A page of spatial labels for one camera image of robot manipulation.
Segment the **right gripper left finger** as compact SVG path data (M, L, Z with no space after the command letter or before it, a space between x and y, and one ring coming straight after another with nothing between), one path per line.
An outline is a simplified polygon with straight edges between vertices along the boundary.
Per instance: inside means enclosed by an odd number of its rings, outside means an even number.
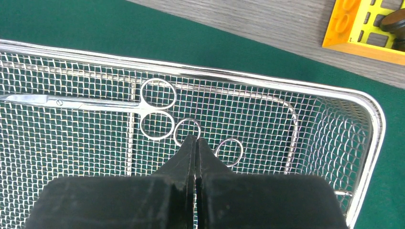
M191 229L196 138L153 174L60 177L31 210L28 229Z

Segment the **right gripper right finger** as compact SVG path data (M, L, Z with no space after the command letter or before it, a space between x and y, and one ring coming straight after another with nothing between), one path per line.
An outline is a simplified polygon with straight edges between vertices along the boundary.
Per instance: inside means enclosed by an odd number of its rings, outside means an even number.
M312 175L231 171L205 139L196 142L200 229L345 229L333 189Z

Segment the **surgical forceps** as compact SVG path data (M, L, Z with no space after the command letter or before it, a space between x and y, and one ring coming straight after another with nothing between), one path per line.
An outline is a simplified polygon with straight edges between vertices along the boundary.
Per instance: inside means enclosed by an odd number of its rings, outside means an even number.
M175 145L177 145L177 146L181 146L181 143L180 143L179 139L177 138L177 132L178 132L178 130L180 128L180 125L182 125L185 122L193 122L196 125L196 127L197 127L197 139L200 139L201 136L203 135L202 126L196 119L194 119L194 118L183 118L175 125L174 130L173 130L173 140L174 140ZM218 139L215 139L215 138L212 138L212 139L208 138L208 143L215 143L215 142L217 143L217 147L214 149L213 154L216 157L219 157L220 148L222 147L222 145L224 145L227 142L236 142L237 145L240 148L240 153L239 153L239 156L237 157L237 159L234 162L230 163L230 164L225 164L227 167L233 167L233 166L237 165L242 160L243 156L245 155L245 148L244 148L242 142L237 138L230 137L230 138L227 138L227 139L223 139L221 141L219 141Z

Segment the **metal mesh tray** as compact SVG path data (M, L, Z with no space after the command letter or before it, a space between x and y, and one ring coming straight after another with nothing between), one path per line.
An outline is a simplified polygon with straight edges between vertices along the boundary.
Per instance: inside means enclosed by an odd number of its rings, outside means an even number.
M305 174L334 189L354 228L385 134L385 116L370 95L346 88L252 73L41 46L0 42L0 93L46 94L139 102L150 78L171 83L177 102L166 111L177 124L194 118L202 138L239 139L245 155L230 167L242 174ZM169 105L173 91L149 83L144 98ZM43 188L58 177L147 176L179 149L173 133L159 141L140 131L140 115L110 111L0 104L0 226L22 229ZM170 131L151 114L143 128ZM197 136L180 125L180 143ZM217 143L208 143L214 150ZM234 162L240 148L227 142L219 158Z

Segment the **green surgical cloth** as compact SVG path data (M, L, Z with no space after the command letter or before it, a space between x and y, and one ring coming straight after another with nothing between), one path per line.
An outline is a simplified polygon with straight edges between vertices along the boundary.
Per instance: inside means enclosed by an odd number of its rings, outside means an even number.
M386 133L358 229L405 226L405 92L281 49L125 0L3 0L3 39L347 87L370 94Z

